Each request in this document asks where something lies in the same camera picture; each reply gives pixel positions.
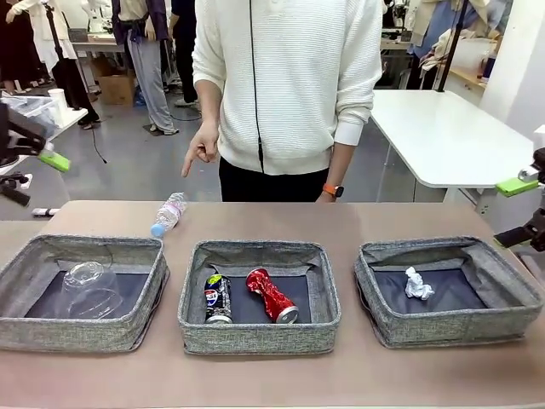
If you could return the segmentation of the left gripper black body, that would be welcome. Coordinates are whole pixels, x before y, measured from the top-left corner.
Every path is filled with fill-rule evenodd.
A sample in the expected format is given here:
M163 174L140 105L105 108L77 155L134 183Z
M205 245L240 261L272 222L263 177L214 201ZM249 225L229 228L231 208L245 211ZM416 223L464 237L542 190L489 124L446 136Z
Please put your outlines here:
M0 159L8 157L9 136L9 108L0 103Z

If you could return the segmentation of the person's right hand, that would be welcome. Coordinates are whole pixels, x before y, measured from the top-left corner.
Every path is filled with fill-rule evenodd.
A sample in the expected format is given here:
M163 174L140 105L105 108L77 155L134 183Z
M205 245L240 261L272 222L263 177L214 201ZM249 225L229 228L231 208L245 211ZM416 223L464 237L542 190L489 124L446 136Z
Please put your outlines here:
M218 139L219 131L217 123L211 120L203 121L186 151L186 156L181 168L181 175L183 177L189 175L192 163L195 160L198 159L204 163L215 161Z

